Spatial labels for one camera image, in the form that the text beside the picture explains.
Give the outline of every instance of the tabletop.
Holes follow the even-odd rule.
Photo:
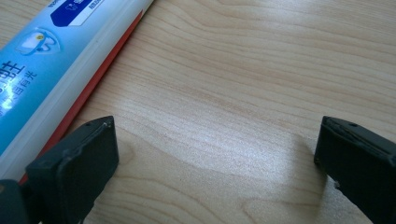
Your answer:
[[[2,0],[3,47],[48,0]],[[71,129],[113,115],[85,223],[370,223],[313,163],[323,116],[396,141],[396,3],[156,0]]]

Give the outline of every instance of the wooden table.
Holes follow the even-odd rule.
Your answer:
[[[48,2],[2,0],[0,46]],[[370,223],[313,154],[324,115],[396,141],[396,4],[157,0],[72,128],[107,115],[86,223]]]

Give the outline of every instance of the red edge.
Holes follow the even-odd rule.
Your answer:
[[[113,50],[111,50],[108,53],[108,55],[105,58],[105,60],[102,62],[102,64],[100,65],[98,70],[95,72],[95,74],[93,75],[91,80],[88,82],[87,86],[81,92],[81,94],[79,95],[77,100],[70,107],[69,111],[67,111],[66,115],[64,116],[62,121],[59,123],[58,127],[56,128],[55,132],[49,138],[47,144],[44,145],[43,149],[41,149],[41,151],[40,151],[40,153],[38,154],[37,157],[40,157],[46,151],[48,151],[50,148],[55,146],[61,140],[61,138],[64,136],[64,133],[67,131],[68,127],[73,122],[74,118],[78,114],[78,111],[84,106],[84,104],[87,101],[88,97],[91,95],[91,93],[95,89],[96,85],[99,83],[100,79],[105,74],[107,68],[114,61],[114,59],[116,58],[117,54],[120,52],[122,46],[125,44],[126,40],[131,35],[131,33],[134,30],[134,28],[139,23],[139,21],[142,18],[142,16],[143,16],[143,11],[141,11],[139,13],[139,15],[137,15],[137,17],[134,19],[132,24],[128,27],[128,29],[122,35],[122,37],[120,38],[119,42],[117,42],[117,44],[114,46]],[[20,183],[23,183],[26,180],[27,180],[27,175],[24,175],[22,177]]]

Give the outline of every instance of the white toothpaste tube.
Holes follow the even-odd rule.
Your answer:
[[[0,50],[0,179],[56,143],[153,0],[54,0]]]

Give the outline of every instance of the black clamp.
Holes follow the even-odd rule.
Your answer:
[[[118,163],[113,117],[85,123],[30,163],[22,186],[0,180],[0,223],[82,223]]]
[[[374,223],[396,223],[396,145],[358,124],[321,123],[315,164]]]

